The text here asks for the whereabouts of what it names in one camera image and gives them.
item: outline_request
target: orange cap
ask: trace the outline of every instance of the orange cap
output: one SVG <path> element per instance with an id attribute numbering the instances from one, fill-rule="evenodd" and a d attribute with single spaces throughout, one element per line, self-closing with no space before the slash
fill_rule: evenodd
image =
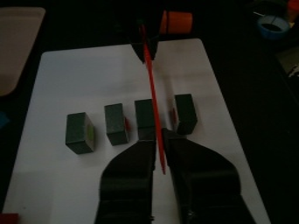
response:
<path id="1" fill-rule="evenodd" d="M 193 31 L 193 14 L 190 12 L 165 11 L 161 26 L 162 34 L 189 34 Z"/>

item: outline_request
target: block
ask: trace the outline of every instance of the block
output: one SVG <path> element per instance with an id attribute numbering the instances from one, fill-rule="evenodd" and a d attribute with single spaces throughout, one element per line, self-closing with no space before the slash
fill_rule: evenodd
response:
<path id="1" fill-rule="evenodd" d="M 174 128 L 179 135 L 190 135 L 198 123 L 191 94 L 178 94 L 173 110 Z"/>
<path id="2" fill-rule="evenodd" d="M 95 128 L 85 112 L 69 115 L 66 144 L 77 154 L 95 150 Z"/>
<path id="3" fill-rule="evenodd" d="M 106 106 L 107 138 L 113 145 L 127 144 L 127 119 L 125 117 L 123 104 Z"/>
<path id="4" fill-rule="evenodd" d="M 143 139 L 150 133 L 155 133 L 155 112 L 153 99 L 135 101 L 135 118 L 138 136 Z"/>
<path id="5" fill-rule="evenodd" d="M 18 224 L 19 213 L 0 213 L 0 224 Z"/>

